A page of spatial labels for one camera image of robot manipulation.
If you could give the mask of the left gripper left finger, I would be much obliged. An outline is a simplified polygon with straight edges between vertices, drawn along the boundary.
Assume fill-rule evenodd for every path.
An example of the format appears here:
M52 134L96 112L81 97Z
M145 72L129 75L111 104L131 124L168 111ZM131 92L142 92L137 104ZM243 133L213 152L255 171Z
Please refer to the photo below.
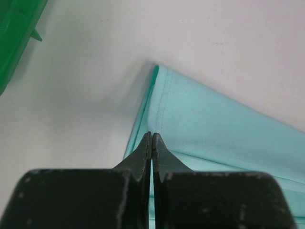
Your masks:
M3 229L146 229L152 135L112 169L34 169L17 183Z

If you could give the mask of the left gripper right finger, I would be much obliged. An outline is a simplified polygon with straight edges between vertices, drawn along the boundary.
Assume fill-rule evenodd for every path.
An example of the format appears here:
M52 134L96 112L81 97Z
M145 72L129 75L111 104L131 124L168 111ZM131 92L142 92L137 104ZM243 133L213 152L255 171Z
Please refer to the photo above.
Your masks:
M193 171L152 137L158 229L295 229L276 180L264 172Z

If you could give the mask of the teal t shirt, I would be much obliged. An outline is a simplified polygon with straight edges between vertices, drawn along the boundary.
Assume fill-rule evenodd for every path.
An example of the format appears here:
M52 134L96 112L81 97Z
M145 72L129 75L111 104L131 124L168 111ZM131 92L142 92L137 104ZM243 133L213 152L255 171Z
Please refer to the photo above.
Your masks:
M165 66L156 65L127 144L159 133L198 171L263 171L281 186L297 227L305 226L305 134Z

